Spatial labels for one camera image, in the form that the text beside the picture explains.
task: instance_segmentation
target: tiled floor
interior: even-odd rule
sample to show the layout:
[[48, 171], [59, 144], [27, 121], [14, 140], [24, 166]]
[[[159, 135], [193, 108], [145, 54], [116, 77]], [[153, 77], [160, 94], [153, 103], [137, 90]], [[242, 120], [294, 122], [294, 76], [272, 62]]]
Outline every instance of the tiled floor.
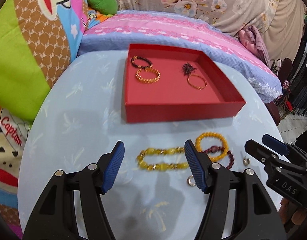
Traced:
[[305, 128], [307, 128], [307, 117], [302, 115], [288, 114], [278, 125], [281, 137], [289, 144], [295, 143], [296, 138], [305, 131]]

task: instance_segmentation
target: black beaded bracelet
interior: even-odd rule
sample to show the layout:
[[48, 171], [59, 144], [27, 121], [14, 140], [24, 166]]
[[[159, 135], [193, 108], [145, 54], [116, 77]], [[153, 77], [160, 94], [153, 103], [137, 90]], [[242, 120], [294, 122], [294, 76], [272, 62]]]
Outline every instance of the black beaded bracelet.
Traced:
[[[137, 65], [137, 64], [135, 63], [135, 60], [136, 60], [136, 59], [140, 59], [140, 60], [143, 60], [143, 61], [147, 62], [147, 63], [148, 63], [148, 66]], [[133, 56], [132, 59], [131, 59], [131, 64], [132, 64], [135, 68], [142, 68], [142, 69], [145, 69], [145, 68], [151, 68], [151, 67], [152, 67], [152, 62], [151, 62], [149, 59], [147, 59], [147, 58], [145, 58], [145, 57], [140, 57], [140, 56]]]

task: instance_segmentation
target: pink cloth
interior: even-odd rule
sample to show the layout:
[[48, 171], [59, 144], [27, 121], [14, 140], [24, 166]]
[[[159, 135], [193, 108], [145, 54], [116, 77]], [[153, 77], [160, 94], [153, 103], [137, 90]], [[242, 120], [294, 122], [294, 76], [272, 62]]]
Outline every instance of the pink cloth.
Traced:
[[21, 227], [15, 226], [15, 225], [11, 225], [11, 224], [8, 224], [8, 226], [16, 234], [16, 236], [18, 236], [20, 239], [22, 239], [23, 235], [22, 235]]
[[269, 67], [270, 59], [268, 51], [256, 26], [251, 25], [246, 30], [239, 31], [238, 35], [241, 44]]
[[185, 39], [195, 44], [203, 43], [225, 53], [234, 54], [275, 76], [261, 60], [252, 55], [238, 40], [219, 31], [209, 29], [205, 23], [193, 23], [191, 19], [171, 19], [164, 16], [159, 16], [159, 19], [157, 19], [157, 17], [143, 14], [118, 14], [85, 31], [84, 35], [105, 35], [114, 32], [126, 35], [138, 32], [148, 36], [162, 35], [176, 40]]

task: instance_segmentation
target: gold bracelet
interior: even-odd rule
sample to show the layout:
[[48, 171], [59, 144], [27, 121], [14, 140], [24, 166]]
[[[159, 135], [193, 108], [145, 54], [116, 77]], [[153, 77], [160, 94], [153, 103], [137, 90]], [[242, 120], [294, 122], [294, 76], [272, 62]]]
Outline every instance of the gold bracelet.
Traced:
[[201, 149], [200, 142], [203, 138], [206, 137], [214, 137], [218, 138], [222, 142], [222, 147], [224, 148], [224, 151], [221, 155], [217, 157], [209, 157], [212, 162], [217, 162], [227, 156], [227, 152], [229, 150], [228, 143], [226, 139], [220, 134], [220, 133], [215, 133], [215, 132], [207, 132], [207, 133], [202, 133], [199, 135], [196, 139], [195, 147], [198, 152], [203, 152], [203, 149]]
[[[195, 86], [194, 84], [191, 84], [189, 79], [190, 77], [198, 77], [200, 78], [204, 83], [205, 83], [205, 86], [204, 87], [198, 87], [198, 86]], [[192, 86], [193, 88], [196, 88], [196, 89], [199, 89], [199, 90], [202, 90], [202, 89], [205, 89], [207, 87], [207, 81], [202, 77], [202, 76], [199, 76], [198, 74], [191, 74], [188, 78], [187, 78], [187, 82], [190, 86]]]
[[138, 161], [139, 168], [148, 171], [166, 171], [166, 170], [184, 170], [189, 167], [188, 163], [157, 163], [157, 164], [148, 164], [143, 158], [146, 155], [174, 155], [184, 153], [184, 147], [170, 148], [170, 149], [155, 149], [148, 148], [146, 150], [142, 150], [140, 154], [137, 156], [136, 160]]
[[148, 67], [148, 68], [145, 68], [144, 71], [146, 72], [152, 72], [152, 73], [155, 73], [157, 75], [156, 78], [151, 78], [151, 79], [148, 79], [148, 78], [142, 78], [140, 76], [140, 72], [142, 71], [143, 69], [140, 68], [137, 73], [135, 74], [135, 77], [139, 80], [139, 82], [141, 83], [144, 83], [144, 84], [152, 84], [152, 83], [156, 83], [159, 78], [160, 78], [160, 72], [154, 68], [151, 68], [151, 67]]

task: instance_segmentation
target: metal screw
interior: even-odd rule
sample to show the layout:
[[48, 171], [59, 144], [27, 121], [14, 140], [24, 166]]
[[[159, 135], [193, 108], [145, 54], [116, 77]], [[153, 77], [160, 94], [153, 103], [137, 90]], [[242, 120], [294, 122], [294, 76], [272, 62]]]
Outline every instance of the metal screw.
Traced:
[[89, 166], [88, 166], [88, 169], [91, 170], [91, 171], [95, 170], [96, 168], [97, 168], [97, 164], [95, 164], [95, 163], [89, 164]]
[[212, 164], [212, 168], [214, 168], [215, 170], [218, 170], [218, 169], [220, 169], [220, 164], [219, 163], [213, 163]]
[[252, 170], [252, 169], [246, 169], [246, 173], [247, 173], [248, 175], [250, 175], [250, 176], [252, 176], [252, 175], [255, 174], [254, 170]]
[[62, 171], [62, 170], [58, 170], [58, 171], [55, 172], [55, 175], [56, 175], [57, 177], [60, 177], [60, 176], [63, 175], [63, 171]]

